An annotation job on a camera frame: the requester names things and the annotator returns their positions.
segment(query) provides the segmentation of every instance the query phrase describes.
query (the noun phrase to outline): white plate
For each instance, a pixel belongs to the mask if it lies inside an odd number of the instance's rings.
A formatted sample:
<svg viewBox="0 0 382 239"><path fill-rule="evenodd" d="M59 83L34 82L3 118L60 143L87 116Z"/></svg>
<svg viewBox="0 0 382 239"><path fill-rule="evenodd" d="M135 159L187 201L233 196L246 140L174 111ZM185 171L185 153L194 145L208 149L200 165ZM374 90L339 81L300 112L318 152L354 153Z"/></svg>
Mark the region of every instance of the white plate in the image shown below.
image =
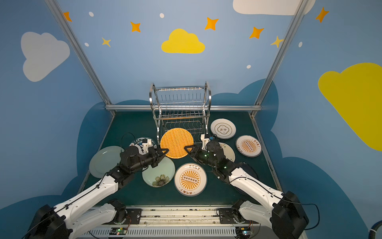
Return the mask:
<svg viewBox="0 0 382 239"><path fill-rule="evenodd" d="M233 149L226 143L219 142L220 146L223 148L223 152L225 155L225 158L231 160L232 162L235 162L235 152Z"/></svg>
<svg viewBox="0 0 382 239"><path fill-rule="evenodd" d="M256 157L261 153L260 142L252 136L243 135L237 138L236 148L245 156Z"/></svg>
<svg viewBox="0 0 382 239"><path fill-rule="evenodd" d="M218 138L228 139L236 134L236 127L227 119L217 119L211 124L211 132Z"/></svg>
<svg viewBox="0 0 382 239"><path fill-rule="evenodd" d="M121 147L109 146L98 151L90 160L89 171L97 178L102 178L105 173L114 168L120 161Z"/></svg>
<svg viewBox="0 0 382 239"><path fill-rule="evenodd" d="M149 137L141 137L141 138L137 138L136 140L134 140L129 146L135 146L135 147L137 147L138 149L139 149L139 153L140 154L144 154L143 152L142 152L142 150L141 150L141 147L140 146L142 146L142 141L143 140L151 140L151 143L152 143L152 145L154 146L154 148L157 148L157 142L156 141L154 141L152 138L149 138Z"/></svg>
<svg viewBox="0 0 382 239"><path fill-rule="evenodd" d="M203 192L207 185L207 175L204 169L195 164L187 163L178 168L174 177L175 187L184 196L196 196Z"/></svg>
<svg viewBox="0 0 382 239"><path fill-rule="evenodd" d="M175 165L173 161L168 157L164 157L155 168L149 165L149 168L142 172L142 178L151 187L161 187L168 184L174 174Z"/></svg>

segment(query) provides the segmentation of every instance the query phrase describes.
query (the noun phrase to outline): table surface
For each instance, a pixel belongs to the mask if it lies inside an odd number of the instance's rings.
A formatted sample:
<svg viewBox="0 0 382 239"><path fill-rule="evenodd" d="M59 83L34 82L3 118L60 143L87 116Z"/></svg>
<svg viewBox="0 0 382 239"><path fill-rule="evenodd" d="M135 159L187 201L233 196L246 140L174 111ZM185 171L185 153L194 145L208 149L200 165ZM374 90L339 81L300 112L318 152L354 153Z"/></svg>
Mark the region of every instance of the table surface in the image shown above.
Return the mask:
<svg viewBox="0 0 382 239"><path fill-rule="evenodd" d="M235 162L248 163L257 172L261 182L276 188L263 152L257 157L250 158L241 154L235 146L236 139L241 135L251 135L257 138L249 114L247 112L211 112L209 126L215 119L219 118L228 119L236 126L236 134L233 138L219 139L219 142L228 144L234 150ZM126 134L121 143L121 137L126 132L133 133L137 138L150 137L156 139L156 126L152 113L118 112L107 132L102 148L113 145L128 147L134 139L130 134ZM187 155L180 159L173 159L173 162L175 168L178 169L181 165L194 161ZM207 185L204 191L197 196L183 196L176 190L173 180L163 187L151 187L143 181L142 173L138 172L133 181L97 205L103 205L113 198L120 200L125 205L232 205L239 199L257 203L248 195L240 194L232 185L224 184L217 179L210 167L203 165L203 168L207 174ZM98 180L98 178L89 175L85 188L90 187Z"/></svg>

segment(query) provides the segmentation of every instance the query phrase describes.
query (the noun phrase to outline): stainless steel dish rack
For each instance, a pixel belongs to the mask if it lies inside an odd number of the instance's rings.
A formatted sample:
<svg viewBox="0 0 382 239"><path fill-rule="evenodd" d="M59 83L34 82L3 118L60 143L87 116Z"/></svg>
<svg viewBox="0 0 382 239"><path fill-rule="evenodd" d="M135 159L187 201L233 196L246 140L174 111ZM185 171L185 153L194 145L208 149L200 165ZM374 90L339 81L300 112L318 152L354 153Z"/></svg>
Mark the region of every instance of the stainless steel dish rack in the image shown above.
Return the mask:
<svg viewBox="0 0 382 239"><path fill-rule="evenodd" d="M211 89L204 86L156 88L150 87L150 105L157 126L157 141L172 128L184 128L201 143L200 136L208 132L211 108Z"/></svg>

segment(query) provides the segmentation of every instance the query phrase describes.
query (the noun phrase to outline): woven orange plate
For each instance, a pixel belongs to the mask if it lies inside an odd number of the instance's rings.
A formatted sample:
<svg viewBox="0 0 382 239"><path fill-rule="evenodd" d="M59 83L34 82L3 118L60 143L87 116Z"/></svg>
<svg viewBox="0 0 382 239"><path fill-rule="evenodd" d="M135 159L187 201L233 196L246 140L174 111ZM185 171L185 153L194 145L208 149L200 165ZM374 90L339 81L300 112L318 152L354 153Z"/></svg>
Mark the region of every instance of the woven orange plate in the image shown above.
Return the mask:
<svg viewBox="0 0 382 239"><path fill-rule="evenodd" d="M167 157L177 159L187 155L185 146L194 144L190 132L183 128L173 128L167 131L160 140L160 148L168 148Z"/></svg>

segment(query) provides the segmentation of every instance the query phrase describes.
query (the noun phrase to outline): white cloud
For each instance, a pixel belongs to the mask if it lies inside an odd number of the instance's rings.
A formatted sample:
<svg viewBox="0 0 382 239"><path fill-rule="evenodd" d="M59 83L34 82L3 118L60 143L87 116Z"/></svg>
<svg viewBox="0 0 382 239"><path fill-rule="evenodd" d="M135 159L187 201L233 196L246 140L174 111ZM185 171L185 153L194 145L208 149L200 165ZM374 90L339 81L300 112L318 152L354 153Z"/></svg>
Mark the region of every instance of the white cloud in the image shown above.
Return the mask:
<svg viewBox="0 0 382 239"><path fill-rule="evenodd" d="M304 14L316 0L309 0ZM294 15L300 0L233 0L233 9L242 14Z"/></svg>
<svg viewBox="0 0 382 239"><path fill-rule="evenodd" d="M24 33L21 37L21 49L26 58L24 74L33 82L42 80L70 54L68 44L58 41L49 33Z"/></svg>

